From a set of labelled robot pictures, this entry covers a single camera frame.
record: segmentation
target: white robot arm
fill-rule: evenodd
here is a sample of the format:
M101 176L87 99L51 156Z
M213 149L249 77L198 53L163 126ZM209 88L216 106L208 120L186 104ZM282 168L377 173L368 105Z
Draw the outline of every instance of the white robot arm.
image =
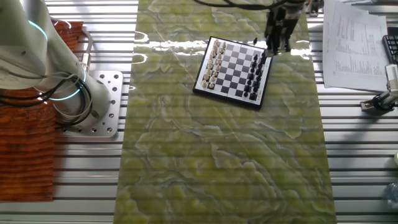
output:
M62 121L81 116L80 126L91 125L107 113L110 94L85 68L58 35L43 0L0 0L0 88L44 93L65 80L51 97ZM86 86L85 98L76 83Z

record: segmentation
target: paper document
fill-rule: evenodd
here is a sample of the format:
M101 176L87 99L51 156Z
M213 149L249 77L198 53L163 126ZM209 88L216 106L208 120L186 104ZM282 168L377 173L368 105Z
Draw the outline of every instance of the paper document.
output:
M325 86L386 91L388 59L381 41L387 35L386 18L338 1L326 1L325 10Z

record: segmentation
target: metal base plate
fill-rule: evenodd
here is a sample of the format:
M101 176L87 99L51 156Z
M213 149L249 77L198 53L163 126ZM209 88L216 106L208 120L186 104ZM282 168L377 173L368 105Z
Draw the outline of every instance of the metal base plate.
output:
M111 94L109 110L98 123L92 126L74 126L61 130L64 136L110 138L118 132L123 74L114 71L90 71L90 75L108 88Z

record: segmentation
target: chess piece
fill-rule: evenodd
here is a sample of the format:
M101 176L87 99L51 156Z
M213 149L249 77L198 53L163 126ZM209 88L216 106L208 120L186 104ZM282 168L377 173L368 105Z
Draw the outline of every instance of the chess piece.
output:
M256 98L257 98L257 95L255 94L255 93L251 93L250 94L250 100L256 100Z

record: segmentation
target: marble-patterned mat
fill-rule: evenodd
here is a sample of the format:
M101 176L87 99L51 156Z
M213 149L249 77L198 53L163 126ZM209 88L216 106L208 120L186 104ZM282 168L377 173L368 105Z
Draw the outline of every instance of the marble-patterned mat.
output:
M116 224L336 223L305 15L261 110L192 92L209 36L264 40L266 20L139 1Z

